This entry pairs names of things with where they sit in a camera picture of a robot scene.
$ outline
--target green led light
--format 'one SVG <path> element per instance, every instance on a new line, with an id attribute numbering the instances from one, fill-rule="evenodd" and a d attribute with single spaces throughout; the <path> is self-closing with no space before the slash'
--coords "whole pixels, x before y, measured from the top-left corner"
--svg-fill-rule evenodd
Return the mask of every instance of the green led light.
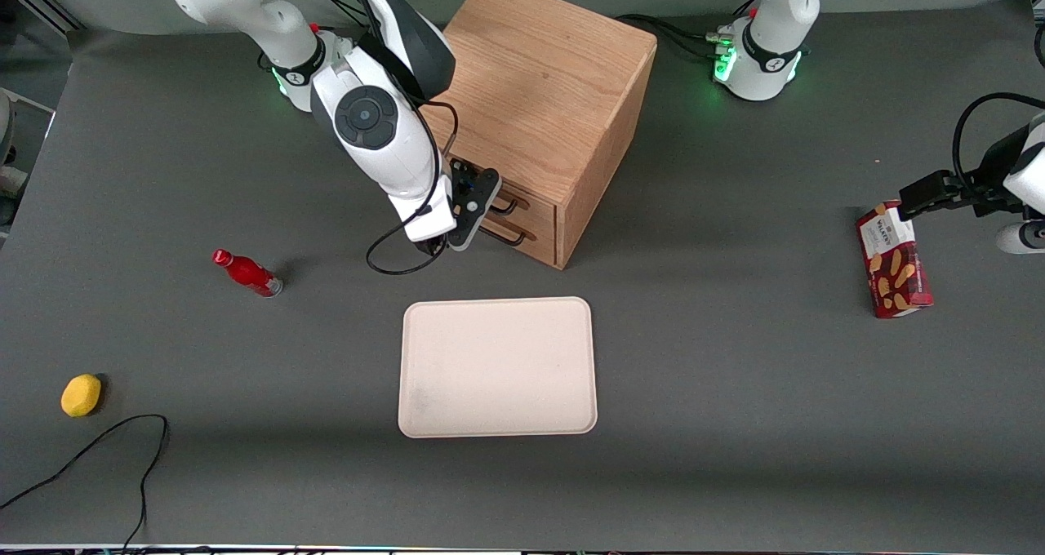
<path id="1" fill-rule="evenodd" d="M 279 91 L 284 96 L 286 96 L 286 88 L 283 88 L 283 79 L 281 77 L 279 77 L 279 74 L 276 72 L 276 68 L 272 69 L 272 76 L 275 77 L 276 78 L 276 83 L 279 84 Z"/>
<path id="2" fill-rule="evenodd" d="M 802 61 L 802 50 L 798 50 L 798 54 L 794 56 L 794 65 L 791 65 L 791 72 L 787 74 L 787 80 L 791 82 L 794 79 L 795 72 L 798 71 L 798 62 Z"/>
<path id="3" fill-rule="evenodd" d="M 719 61 L 721 63 L 715 67 L 715 77 L 719 82 L 725 82 L 733 72 L 733 65 L 737 63 L 737 50 L 730 48 L 728 53 L 719 57 Z"/>

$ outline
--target red bottle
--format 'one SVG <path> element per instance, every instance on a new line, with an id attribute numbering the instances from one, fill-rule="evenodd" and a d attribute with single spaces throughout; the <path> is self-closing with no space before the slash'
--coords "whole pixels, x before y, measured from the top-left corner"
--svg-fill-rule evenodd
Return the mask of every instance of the red bottle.
<path id="1" fill-rule="evenodd" d="M 283 291 L 283 282 L 250 257 L 237 257 L 224 249 L 214 252 L 214 263 L 225 268 L 236 283 L 246 285 L 258 296 L 272 298 Z"/>

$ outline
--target wooden drawer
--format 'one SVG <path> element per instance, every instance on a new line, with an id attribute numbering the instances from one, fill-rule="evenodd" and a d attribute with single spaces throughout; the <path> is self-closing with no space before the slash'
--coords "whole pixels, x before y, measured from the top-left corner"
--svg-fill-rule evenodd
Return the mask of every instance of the wooden drawer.
<path id="1" fill-rule="evenodd" d="M 505 181 L 493 206 L 505 209 L 515 202 L 515 208 L 506 216 L 490 212 L 483 228 L 514 241 L 522 235 L 522 242 L 515 249 L 542 263 L 555 265 L 555 207 L 541 199 L 527 194 Z"/>
<path id="2" fill-rule="evenodd" d="M 635 134 L 656 38 L 561 0 L 466 0 L 444 34 L 457 68 L 452 154 L 505 181 L 520 204 L 485 228 L 566 267 Z M 445 109 L 423 107 L 442 144 Z M 497 206 L 504 208 L 507 200 Z"/>

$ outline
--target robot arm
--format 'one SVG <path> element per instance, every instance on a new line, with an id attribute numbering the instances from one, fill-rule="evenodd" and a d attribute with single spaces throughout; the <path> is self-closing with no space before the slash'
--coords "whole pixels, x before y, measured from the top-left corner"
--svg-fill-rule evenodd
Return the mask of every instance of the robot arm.
<path id="1" fill-rule="evenodd" d="M 719 28 L 716 37 L 728 44 L 716 82 L 745 100 L 773 98 L 794 78 L 799 46 L 819 15 L 820 0 L 762 0 L 753 19 L 742 16 Z"/>
<path id="2" fill-rule="evenodd" d="M 329 31 L 314 33 L 301 10 L 282 0 L 175 0 L 193 20 L 245 31 L 273 64 L 280 91 L 309 111 L 314 75 L 347 51 Z"/>
<path id="3" fill-rule="evenodd" d="M 967 113 L 994 97 L 973 102 Z M 961 123 L 955 144 L 960 139 Z M 994 212 L 1022 214 L 997 235 L 1005 253 L 1045 253 L 1045 113 L 991 146 L 972 171 L 939 170 L 900 190 L 900 217 L 907 221 L 926 212 L 973 207 L 977 217 Z"/>
<path id="4" fill-rule="evenodd" d="M 456 62 L 441 31 L 405 0 L 359 0 L 371 30 L 357 47 L 314 33 L 280 0 L 176 1 L 194 20 L 245 31 L 261 46 L 281 91 L 380 184 L 408 238 L 427 253 L 468 247 L 501 178 L 458 164 L 452 179 L 443 172 L 418 106 L 449 87 Z"/>
<path id="5" fill-rule="evenodd" d="M 446 39 L 405 0 L 359 0 L 370 33 L 312 84 L 312 113 L 359 168 L 380 184 L 416 244 L 464 250 L 501 188 L 496 171 L 451 180 L 419 103 L 450 84 Z"/>

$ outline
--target yellow sponge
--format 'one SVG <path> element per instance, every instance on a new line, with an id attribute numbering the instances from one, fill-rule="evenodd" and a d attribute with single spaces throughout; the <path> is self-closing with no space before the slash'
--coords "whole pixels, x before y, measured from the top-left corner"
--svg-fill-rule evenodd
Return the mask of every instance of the yellow sponge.
<path id="1" fill-rule="evenodd" d="M 62 410 L 73 418 L 87 416 L 98 406 L 100 395 L 100 379 L 90 373 L 77 375 L 69 380 L 65 392 L 62 392 Z"/>

